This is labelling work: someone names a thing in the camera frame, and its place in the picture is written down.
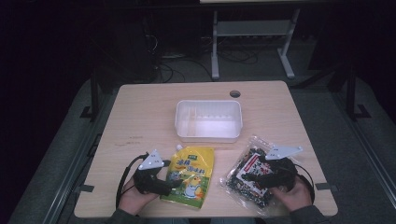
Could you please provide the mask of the black metal stand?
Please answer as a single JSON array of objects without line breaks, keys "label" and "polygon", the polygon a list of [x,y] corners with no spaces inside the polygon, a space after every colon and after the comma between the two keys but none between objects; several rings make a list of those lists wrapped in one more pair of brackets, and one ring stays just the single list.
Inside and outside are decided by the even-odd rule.
[{"label": "black metal stand", "polygon": [[99,112],[99,86],[95,71],[91,73],[90,83],[91,83],[91,105],[85,106],[80,116],[83,119],[89,119],[90,122],[94,122]]},{"label": "black metal stand", "polygon": [[356,121],[357,119],[368,119],[371,117],[364,105],[355,104],[356,94],[356,73],[354,67],[348,67],[346,80],[346,113],[350,119]]}]

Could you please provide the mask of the yellow spout pouch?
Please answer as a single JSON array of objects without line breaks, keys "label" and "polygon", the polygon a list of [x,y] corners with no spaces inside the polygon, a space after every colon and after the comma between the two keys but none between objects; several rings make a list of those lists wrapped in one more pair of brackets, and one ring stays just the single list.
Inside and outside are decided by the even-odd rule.
[{"label": "yellow spout pouch", "polygon": [[166,181],[180,181],[181,184],[161,199],[201,209],[210,186],[214,161],[213,147],[179,147],[171,158]]}]

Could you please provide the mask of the person's left hand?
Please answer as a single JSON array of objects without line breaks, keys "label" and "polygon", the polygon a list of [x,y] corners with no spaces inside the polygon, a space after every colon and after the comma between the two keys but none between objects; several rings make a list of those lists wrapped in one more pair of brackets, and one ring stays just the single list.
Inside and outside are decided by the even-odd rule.
[{"label": "person's left hand", "polygon": [[124,186],[118,208],[130,215],[138,215],[144,207],[159,197],[158,194],[142,194],[134,187],[131,178]]}]

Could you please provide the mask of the aluminium rail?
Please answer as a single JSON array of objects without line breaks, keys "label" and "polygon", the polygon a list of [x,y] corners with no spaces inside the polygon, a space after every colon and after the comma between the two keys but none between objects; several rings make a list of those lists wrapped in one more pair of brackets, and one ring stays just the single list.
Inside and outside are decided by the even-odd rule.
[{"label": "aluminium rail", "polygon": [[114,94],[99,95],[99,112],[94,122],[80,116],[83,108],[91,105],[90,94],[79,94],[70,107],[45,156],[46,189],[54,187],[54,194],[49,197],[42,224],[57,224],[69,196],[84,182],[115,98]]}]

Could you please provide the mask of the person's right hand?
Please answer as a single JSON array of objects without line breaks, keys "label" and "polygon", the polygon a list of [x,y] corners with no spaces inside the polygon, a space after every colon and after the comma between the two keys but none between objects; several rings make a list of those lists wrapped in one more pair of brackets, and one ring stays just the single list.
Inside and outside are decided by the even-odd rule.
[{"label": "person's right hand", "polygon": [[313,204],[310,190],[298,176],[295,177],[295,185],[290,191],[284,192],[278,188],[270,188],[269,191],[274,194],[290,212]]}]

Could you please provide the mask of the white metal desk frame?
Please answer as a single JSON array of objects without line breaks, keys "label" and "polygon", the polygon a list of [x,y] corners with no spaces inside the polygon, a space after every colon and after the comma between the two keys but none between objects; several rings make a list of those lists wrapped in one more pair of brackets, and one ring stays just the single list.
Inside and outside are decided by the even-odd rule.
[{"label": "white metal desk frame", "polygon": [[[286,0],[200,0],[201,4],[231,4],[231,3],[270,3],[285,2]],[[287,53],[301,9],[293,10],[292,17],[288,20],[268,21],[221,21],[219,11],[213,12],[212,23],[212,52],[211,52],[211,77],[219,79],[218,38],[232,36],[284,36],[282,48],[277,50],[287,78],[294,79],[295,75],[290,65]]]}]

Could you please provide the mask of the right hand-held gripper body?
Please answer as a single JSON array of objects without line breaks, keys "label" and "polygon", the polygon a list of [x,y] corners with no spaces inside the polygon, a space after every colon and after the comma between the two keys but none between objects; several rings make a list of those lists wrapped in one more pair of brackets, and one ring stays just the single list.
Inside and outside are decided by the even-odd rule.
[{"label": "right hand-held gripper body", "polygon": [[298,172],[290,156],[303,151],[302,147],[273,146],[265,155],[271,173],[262,175],[263,188],[284,186],[287,189],[294,187],[294,178]]}]

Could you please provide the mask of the white plastic container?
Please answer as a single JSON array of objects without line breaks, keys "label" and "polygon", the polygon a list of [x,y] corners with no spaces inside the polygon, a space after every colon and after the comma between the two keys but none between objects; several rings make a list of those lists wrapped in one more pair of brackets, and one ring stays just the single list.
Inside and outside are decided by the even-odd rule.
[{"label": "white plastic container", "polygon": [[233,100],[182,100],[175,128],[183,142],[234,143],[243,128],[241,105]]}]

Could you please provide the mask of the grey table bracket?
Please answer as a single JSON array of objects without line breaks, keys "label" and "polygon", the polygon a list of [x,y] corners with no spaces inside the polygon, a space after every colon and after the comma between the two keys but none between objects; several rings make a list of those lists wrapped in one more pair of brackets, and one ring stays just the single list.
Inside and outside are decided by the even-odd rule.
[{"label": "grey table bracket", "polygon": [[84,184],[83,184],[83,185],[77,186],[77,187],[75,188],[74,192],[76,192],[76,193],[80,193],[80,192],[82,192],[82,191],[84,191],[84,192],[92,192],[93,189],[94,189],[94,186],[91,186],[91,185],[84,185]]},{"label": "grey table bracket", "polygon": [[335,185],[331,185],[329,183],[316,183],[315,184],[317,190],[325,190],[328,189],[330,191],[338,191],[339,189]]}]

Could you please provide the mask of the clear packet of dark contents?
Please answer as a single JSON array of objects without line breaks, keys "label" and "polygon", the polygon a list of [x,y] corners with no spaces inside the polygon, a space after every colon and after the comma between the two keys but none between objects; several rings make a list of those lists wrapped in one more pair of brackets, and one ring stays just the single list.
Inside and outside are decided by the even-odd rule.
[{"label": "clear packet of dark contents", "polygon": [[[269,143],[257,135],[251,136],[248,139],[247,147],[236,160],[233,168],[226,176],[220,179],[220,186],[233,200],[246,209],[253,210],[264,216],[272,215],[276,212],[278,202],[276,201],[275,196],[267,188],[255,188],[254,186],[249,185],[249,183],[246,183],[242,179],[241,175],[270,174],[270,166],[260,162],[259,157],[265,156],[273,146],[280,145]],[[295,159],[293,158],[295,155],[290,156],[293,163],[295,162]],[[284,186],[275,188],[280,188],[285,191],[290,190]]]}]

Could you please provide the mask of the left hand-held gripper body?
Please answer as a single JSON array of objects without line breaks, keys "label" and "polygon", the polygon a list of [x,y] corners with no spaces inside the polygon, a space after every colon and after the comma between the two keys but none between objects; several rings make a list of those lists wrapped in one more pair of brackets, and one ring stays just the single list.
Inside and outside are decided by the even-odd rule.
[{"label": "left hand-held gripper body", "polygon": [[143,162],[137,167],[133,174],[134,186],[142,193],[154,193],[158,195],[169,195],[172,188],[169,182],[161,180],[157,174],[163,168],[163,159],[157,149],[145,156]]}]

